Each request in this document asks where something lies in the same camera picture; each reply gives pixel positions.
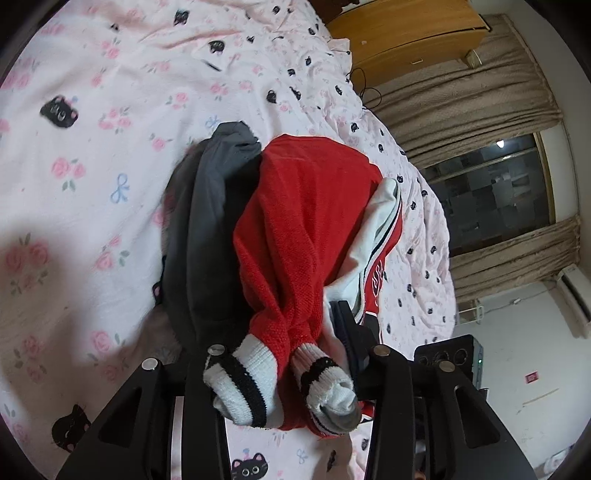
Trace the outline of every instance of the blue bow print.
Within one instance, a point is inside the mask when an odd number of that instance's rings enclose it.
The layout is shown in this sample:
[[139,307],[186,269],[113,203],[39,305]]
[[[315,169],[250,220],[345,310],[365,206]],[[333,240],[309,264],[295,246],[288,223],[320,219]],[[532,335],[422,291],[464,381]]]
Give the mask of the blue bow print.
[[120,173],[117,175],[117,188],[111,193],[111,202],[119,203],[121,200],[127,202],[127,197],[124,195],[124,192],[127,192],[128,190],[127,175],[125,173]]

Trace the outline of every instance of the pile of clothes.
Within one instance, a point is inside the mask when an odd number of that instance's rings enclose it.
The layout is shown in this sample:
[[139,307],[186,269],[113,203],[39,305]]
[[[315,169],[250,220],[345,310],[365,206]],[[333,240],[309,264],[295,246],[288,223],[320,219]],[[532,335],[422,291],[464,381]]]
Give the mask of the pile of clothes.
[[231,122],[189,149],[169,189],[161,298],[186,351],[211,353],[216,409],[238,425],[354,430],[361,407],[330,303],[378,324],[402,230],[397,181],[328,138],[282,135],[262,151]]

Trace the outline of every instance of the striped cuff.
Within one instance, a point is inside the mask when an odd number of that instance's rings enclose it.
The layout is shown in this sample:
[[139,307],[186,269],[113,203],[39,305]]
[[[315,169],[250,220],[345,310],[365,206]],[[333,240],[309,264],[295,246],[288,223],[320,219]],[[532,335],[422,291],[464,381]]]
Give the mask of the striped cuff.
[[361,408],[353,381],[332,358],[312,343],[300,345],[291,356],[291,367],[318,429],[326,435],[355,430]]
[[222,355],[207,368],[203,381],[216,394],[213,406],[236,425],[276,428],[283,424],[277,360],[254,335],[248,334],[234,353]]

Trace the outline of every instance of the wooden cabinet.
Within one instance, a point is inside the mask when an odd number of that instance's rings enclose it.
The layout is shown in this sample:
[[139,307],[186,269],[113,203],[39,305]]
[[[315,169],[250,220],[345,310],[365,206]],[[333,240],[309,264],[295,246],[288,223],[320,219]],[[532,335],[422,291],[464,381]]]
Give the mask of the wooden cabinet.
[[[353,68],[366,86],[443,61],[476,48],[488,26],[466,0],[375,0],[328,24],[334,38],[350,39]],[[352,75],[355,89],[363,73]]]

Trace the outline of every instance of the pink bedsheet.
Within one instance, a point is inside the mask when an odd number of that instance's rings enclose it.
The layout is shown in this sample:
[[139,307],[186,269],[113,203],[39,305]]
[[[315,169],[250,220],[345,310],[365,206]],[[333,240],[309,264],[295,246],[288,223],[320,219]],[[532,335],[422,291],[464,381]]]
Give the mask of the pink bedsheet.
[[[263,146],[324,135],[398,178],[384,342],[411,357],[450,336],[443,211],[362,108],[350,67],[348,41],[305,0],[71,0],[23,51],[0,87],[0,410],[41,473],[54,478],[69,454],[58,418],[78,405],[92,421],[144,358],[175,358],[151,292],[173,208],[163,191],[220,122],[243,120]],[[40,115],[59,95],[77,112],[69,128]],[[318,440],[230,426],[230,457],[262,453],[273,480],[361,478],[370,429]]]

